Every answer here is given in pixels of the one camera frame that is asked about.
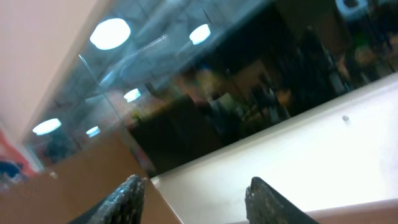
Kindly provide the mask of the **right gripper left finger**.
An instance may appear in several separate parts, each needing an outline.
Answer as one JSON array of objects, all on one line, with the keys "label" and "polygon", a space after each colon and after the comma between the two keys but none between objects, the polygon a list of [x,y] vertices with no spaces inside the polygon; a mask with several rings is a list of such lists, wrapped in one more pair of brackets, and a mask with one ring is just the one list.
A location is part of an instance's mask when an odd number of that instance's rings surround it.
[{"label": "right gripper left finger", "polygon": [[70,224],[140,224],[148,179],[129,176],[104,200]]}]

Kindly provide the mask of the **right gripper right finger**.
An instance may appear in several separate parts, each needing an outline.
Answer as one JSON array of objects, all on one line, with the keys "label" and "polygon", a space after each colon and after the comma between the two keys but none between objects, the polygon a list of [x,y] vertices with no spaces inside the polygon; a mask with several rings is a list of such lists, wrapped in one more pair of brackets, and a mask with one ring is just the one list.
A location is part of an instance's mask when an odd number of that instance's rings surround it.
[{"label": "right gripper right finger", "polygon": [[260,177],[253,177],[245,193],[249,224],[318,224]]}]

